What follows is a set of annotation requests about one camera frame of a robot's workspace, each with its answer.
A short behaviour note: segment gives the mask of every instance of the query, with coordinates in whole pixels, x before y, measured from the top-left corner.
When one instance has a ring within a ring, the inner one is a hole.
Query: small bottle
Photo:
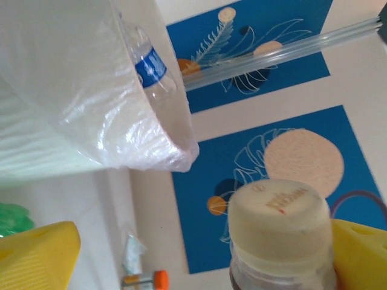
[[[229,201],[234,290],[336,290],[326,200],[297,181],[267,179]]]
[[[169,278],[165,270],[127,275],[122,279],[123,290],[168,290]]]
[[[144,30],[124,20],[121,25],[125,44],[145,94],[151,104],[165,102],[166,97],[177,89],[174,78],[155,51]]]

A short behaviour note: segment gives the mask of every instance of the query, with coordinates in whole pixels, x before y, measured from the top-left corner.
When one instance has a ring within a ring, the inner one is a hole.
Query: jar lid
[[[156,271],[154,275],[155,290],[168,290],[169,289],[169,277],[168,272],[165,270]]]
[[[327,202],[309,185],[267,179],[241,187],[229,201],[235,254],[267,274],[310,271],[331,259]]]

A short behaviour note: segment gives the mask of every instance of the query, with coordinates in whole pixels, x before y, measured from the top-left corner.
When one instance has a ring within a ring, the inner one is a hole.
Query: blue artwork
[[[183,75],[321,32],[332,0],[242,0],[168,26]],[[191,112],[329,76],[321,53],[187,93]]]
[[[337,106],[200,143],[190,172],[173,174],[190,273],[229,266],[228,201],[269,178],[309,184],[332,217],[387,230],[387,208]]]

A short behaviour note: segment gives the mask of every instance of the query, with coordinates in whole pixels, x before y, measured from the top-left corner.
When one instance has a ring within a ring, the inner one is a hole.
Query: green object
[[[29,214],[29,210],[20,205],[0,204],[0,237],[32,229],[34,222]]]

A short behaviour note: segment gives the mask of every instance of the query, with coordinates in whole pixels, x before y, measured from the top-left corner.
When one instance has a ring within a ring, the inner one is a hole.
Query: blue bottle label
[[[152,48],[141,62],[135,65],[138,78],[143,88],[148,88],[157,83],[167,72],[167,68],[160,56]]]

